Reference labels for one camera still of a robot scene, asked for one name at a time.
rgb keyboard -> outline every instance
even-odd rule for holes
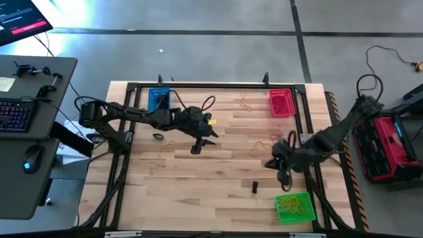
[[[37,100],[0,98],[0,133],[28,132]]]

wooden table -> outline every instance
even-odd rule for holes
[[[113,81],[107,101],[123,104],[126,81]],[[321,84],[306,84],[309,110],[314,131],[331,125],[327,103]],[[270,146],[258,146],[258,154],[251,150],[257,141],[271,143],[269,135],[282,132],[285,138],[295,130],[295,118],[273,118],[270,113],[269,90],[266,89],[177,89],[186,105],[201,106],[204,100],[216,96],[211,112],[217,123],[213,125],[219,138],[211,138],[217,145],[203,147],[200,155],[190,154],[194,139],[179,131],[159,132],[163,141],[153,138],[158,133],[149,125],[137,124],[119,229],[185,230],[185,231],[312,231],[311,222],[281,225],[276,214],[274,197],[287,194],[276,180],[276,171],[263,163],[270,159]],[[246,92],[249,112],[240,106],[240,93]],[[148,89],[141,93],[140,107],[147,108]],[[171,106],[179,107],[176,96]],[[110,123],[118,129],[119,121]],[[174,146],[159,150],[171,140]],[[107,150],[104,144],[94,155]],[[91,163],[79,213],[81,223],[95,210],[104,196],[112,155],[105,155]],[[321,164],[326,195],[344,221],[354,226],[350,202],[342,169],[331,160]],[[290,193],[303,192],[303,174],[293,173]],[[258,181],[258,193],[251,192],[252,182]],[[114,201],[109,209],[112,217]],[[321,206],[317,215],[323,225]]]

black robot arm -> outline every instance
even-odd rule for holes
[[[285,139],[275,143],[272,146],[273,159],[269,160],[265,167],[278,170],[278,181],[281,182],[282,188],[291,185],[291,169],[297,173],[304,173],[305,179],[309,181],[322,206],[328,210],[329,216],[335,225],[339,229],[351,229],[342,221],[325,198],[325,195],[311,176],[309,167],[314,162],[321,163],[329,158],[336,152],[344,137],[356,123],[369,117],[378,116],[382,107],[383,105],[378,103],[373,97],[360,96],[345,119],[335,126],[330,126],[317,132],[313,137],[301,144],[299,148],[290,145]]]
[[[164,132],[179,130],[196,139],[191,153],[199,154],[206,144],[215,144],[203,137],[218,137],[209,125],[212,114],[203,114],[202,111],[198,107],[190,106],[183,111],[180,108],[157,108],[148,112],[144,109],[122,106],[117,102],[92,100],[81,105],[79,123],[86,128],[95,129],[108,140],[111,148],[119,148],[122,152],[128,149],[128,140],[132,139],[132,135],[117,132],[109,124],[111,120],[121,119],[149,124]]]

monitor screen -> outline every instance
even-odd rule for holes
[[[51,29],[31,0],[0,0],[0,46]]]

concrete floor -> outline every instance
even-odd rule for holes
[[[33,0],[56,28],[115,30],[271,30],[294,31],[289,0]],[[420,0],[296,0],[302,31],[423,32]],[[79,60],[72,78],[81,95],[105,98],[111,80],[260,81],[304,83],[296,36],[48,34],[57,56]],[[46,42],[45,35],[40,37]],[[370,73],[365,50],[374,45],[397,49],[408,61],[423,61],[421,38],[303,37],[311,80],[323,83],[345,116],[355,100],[355,83]],[[0,48],[0,54],[45,56],[33,38]],[[382,78],[381,102],[394,106],[422,83],[423,74],[391,52],[373,49],[370,64]],[[86,87],[87,81],[95,87]],[[69,116],[75,94],[69,90],[61,109]],[[414,135],[419,124],[408,128]],[[414,145],[421,144],[417,139]],[[356,158],[354,146],[350,145]],[[423,190],[389,194],[364,178],[353,159],[365,213],[373,232],[421,237]],[[29,221],[0,220],[0,233],[66,229],[73,225],[83,181],[55,180],[54,206],[38,208]]]

